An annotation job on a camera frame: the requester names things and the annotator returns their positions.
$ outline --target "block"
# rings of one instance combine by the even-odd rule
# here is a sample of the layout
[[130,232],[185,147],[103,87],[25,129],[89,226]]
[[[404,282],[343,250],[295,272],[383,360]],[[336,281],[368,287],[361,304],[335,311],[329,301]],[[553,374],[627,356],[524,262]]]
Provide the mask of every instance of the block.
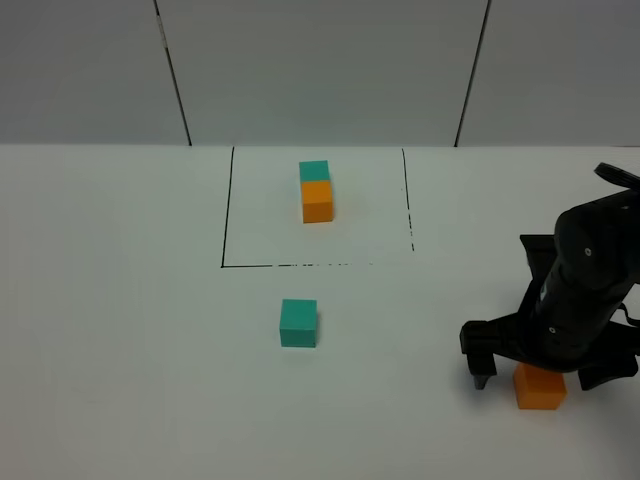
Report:
[[318,160],[315,162],[300,162],[300,183],[330,181],[329,162]]
[[513,374],[518,407],[523,410],[557,410],[567,396],[561,373],[519,363]]
[[280,345],[315,348],[318,331],[318,303],[315,300],[282,300]]
[[302,221],[304,223],[330,222],[333,220],[333,192],[331,182],[305,182],[302,192]]

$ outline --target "orange cube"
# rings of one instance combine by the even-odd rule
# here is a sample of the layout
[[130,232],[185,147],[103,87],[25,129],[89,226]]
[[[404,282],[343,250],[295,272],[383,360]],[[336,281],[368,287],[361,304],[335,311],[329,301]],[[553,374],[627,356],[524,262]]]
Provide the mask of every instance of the orange cube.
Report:
[[513,374],[520,409],[557,410],[567,396],[561,373],[519,363]]
[[331,182],[303,182],[302,221],[304,223],[330,222],[333,220],[333,193]]

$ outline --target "white table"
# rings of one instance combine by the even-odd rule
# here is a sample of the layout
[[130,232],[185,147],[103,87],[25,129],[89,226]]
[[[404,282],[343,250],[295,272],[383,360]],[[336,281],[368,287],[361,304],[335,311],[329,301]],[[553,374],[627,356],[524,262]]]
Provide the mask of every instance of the white table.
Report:
[[[640,379],[567,375],[560,410],[520,411],[514,364],[475,391],[458,333],[517,308],[518,235],[615,192],[593,168],[640,172],[637,150],[406,149],[411,229],[399,149],[305,150],[235,150],[226,254],[276,266],[221,268],[230,148],[0,147],[0,478],[636,478]],[[287,155],[329,159],[336,222],[360,212],[348,242],[314,230],[335,262],[277,266],[305,253],[292,160],[248,166]],[[318,300],[317,349],[279,346],[285,297]]]

